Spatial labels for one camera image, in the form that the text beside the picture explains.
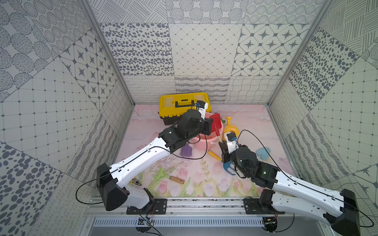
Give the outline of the blue fork yellow handle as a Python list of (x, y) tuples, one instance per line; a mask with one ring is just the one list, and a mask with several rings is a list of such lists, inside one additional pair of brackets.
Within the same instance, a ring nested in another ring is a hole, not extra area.
[(230, 175), (232, 176), (236, 176), (236, 172), (235, 172), (235, 169), (231, 166), (232, 162), (227, 162), (227, 163), (224, 163), (222, 158), (219, 157), (217, 154), (215, 154), (213, 151), (209, 150), (207, 151), (207, 153), (213, 157), (214, 159), (216, 159), (217, 161), (219, 161), (221, 164), (222, 164), (222, 167), (223, 169), (229, 173)]

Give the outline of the red shovel wooden handle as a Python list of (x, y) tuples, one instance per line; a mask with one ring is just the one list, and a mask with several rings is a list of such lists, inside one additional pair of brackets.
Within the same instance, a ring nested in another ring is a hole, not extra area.
[(220, 114), (218, 113), (213, 114), (210, 116), (210, 119), (213, 120), (211, 132), (215, 133), (217, 136), (220, 136), (220, 129), (222, 128), (222, 121), (221, 121)]

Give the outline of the pink plastic bucket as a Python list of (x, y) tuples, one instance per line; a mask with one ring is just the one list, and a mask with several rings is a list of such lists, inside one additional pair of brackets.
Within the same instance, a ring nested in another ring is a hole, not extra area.
[(206, 150), (206, 149), (212, 149), (213, 147), (218, 145), (218, 137), (215, 132), (212, 132), (210, 136), (204, 136), (203, 134), (200, 134), (200, 138), (194, 137), (191, 140), (189, 140), (190, 143), (193, 144), (193, 147), (198, 150)]

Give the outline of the yellow watering can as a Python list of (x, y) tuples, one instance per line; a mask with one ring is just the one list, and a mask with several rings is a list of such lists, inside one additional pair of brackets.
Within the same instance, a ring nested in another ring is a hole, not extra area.
[(233, 133), (235, 133), (235, 135), (236, 135), (237, 138), (240, 135), (239, 129), (236, 126), (234, 126), (234, 125), (231, 124), (231, 119), (232, 119), (232, 117), (226, 117), (226, 120), (227, 120), (226, 126), (224, 127), (224, 129), (223, 129), (223, 135), (221, 136), (223, 141), (226, 140), (225, 137), (224, 137), (224, 135), (226, 133), (233, 132)]

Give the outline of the purple shovel pink handle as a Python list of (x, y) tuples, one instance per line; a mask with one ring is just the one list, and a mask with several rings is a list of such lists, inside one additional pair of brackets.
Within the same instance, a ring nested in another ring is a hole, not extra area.
[(192, 147), (189, 144), (186, 144), (181, 148), (180, 155), (182, 157), (191, 157), (192, 156)]

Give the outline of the green rake wooden handle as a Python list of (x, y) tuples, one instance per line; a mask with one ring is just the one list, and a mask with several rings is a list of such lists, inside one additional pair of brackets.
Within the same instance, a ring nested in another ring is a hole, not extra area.
[(185, 181), (183, 179), (180, 179), (178, 177), (174, 177), (174, 176), (170, 176), (170, 175), (166, 174), (164, 172), (164, 168), (162, 168), (162, 167), (159, 167), (159, 170), (157, 171), (156, 175), (153, 176), (153, 178), (156, 181), (159, 181), (159, 180), (164, 179), (164, 178), (168, 178), (171, 181), (176, 182), (178, 184), (184, 184), (185, 183)]

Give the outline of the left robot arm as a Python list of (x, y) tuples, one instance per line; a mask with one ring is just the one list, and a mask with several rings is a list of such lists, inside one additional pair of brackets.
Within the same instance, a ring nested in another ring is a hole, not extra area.
[(211, 118), (190, 109), (132, 156), (110, 166), (105, 163), (98, 166), (96, 187), (105, 209), (112, 211), (125, 204), (149, 213), (155, 203), (153, 195), (146, 188), (130, 186), (129, 182), (153, 163), (184, 147), (189, 140), (200, 134), (210, 135), (212, 123)]

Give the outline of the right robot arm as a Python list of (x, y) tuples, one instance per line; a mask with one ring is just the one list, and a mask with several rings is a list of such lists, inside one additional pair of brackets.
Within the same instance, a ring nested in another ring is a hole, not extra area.
[(359, 236), (361, 226), (354, 192), (322, 188), (298, 179), (278, 167), (259, 161), (246, 145), (219, 143), (222, 160), (235, 172), (263, 188), (259, 206), (267, 214), (292, 212), (330, 226), (342, 236)]

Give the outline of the yellow black toolbox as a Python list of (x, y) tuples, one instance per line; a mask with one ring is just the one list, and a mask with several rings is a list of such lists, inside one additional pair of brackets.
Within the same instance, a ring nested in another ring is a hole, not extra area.
[(179, 121), (186, 111), (195, 109), (198, 101), (208, 104), (206, 112), (212, 111), (209, 96), (205, 92), (163, 95), (159, 99), (159, 116), (165, 125), (172, 125)]

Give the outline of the yellow black pliers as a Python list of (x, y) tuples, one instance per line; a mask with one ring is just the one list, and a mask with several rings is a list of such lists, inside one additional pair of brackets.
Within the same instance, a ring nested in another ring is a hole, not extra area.
[(133, 178), (132, 180), (130, 180), (130, 183), (137, 185), (137, 186), (142, 185), (141, 182), (137, 178)]

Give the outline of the aluminium mounting rail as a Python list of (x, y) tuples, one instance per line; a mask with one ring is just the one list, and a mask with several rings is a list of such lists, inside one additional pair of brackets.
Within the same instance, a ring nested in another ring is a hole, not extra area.
[(127, 215), (128, 206), (106, 211), (102, 205), (89, 206), (84, 212), (79, 234), (88, 234), (95, 227), (130, 227), (143, 230), (162, 227), (276, 227), (278, 231), (313, 220), (300, 214), (285, 212), (246, 214), (243, 197), (231, 198), (168, 198), (166, 214)]

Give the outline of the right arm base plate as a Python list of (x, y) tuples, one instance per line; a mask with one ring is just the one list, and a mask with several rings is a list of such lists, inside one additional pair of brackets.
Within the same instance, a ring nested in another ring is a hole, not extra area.
[(246, 197), (243, 199), (243, 204), (246, 214), (285, 214), (284, 211), (274, 209), (270, 203), (260, 203), (260, 199), (257, 198)]

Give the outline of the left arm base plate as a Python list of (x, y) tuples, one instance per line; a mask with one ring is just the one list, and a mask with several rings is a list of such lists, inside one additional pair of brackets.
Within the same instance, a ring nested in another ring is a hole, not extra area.
[(165, 215), (167, 208), (168, 199), (165, 198), (155, 198), (153, 201), (150, 201), (142, 209), (138, 209), (134, 206), (129, 206), (127, 209), (127, 215), (148, 215), (148, 214), (157, 214)]

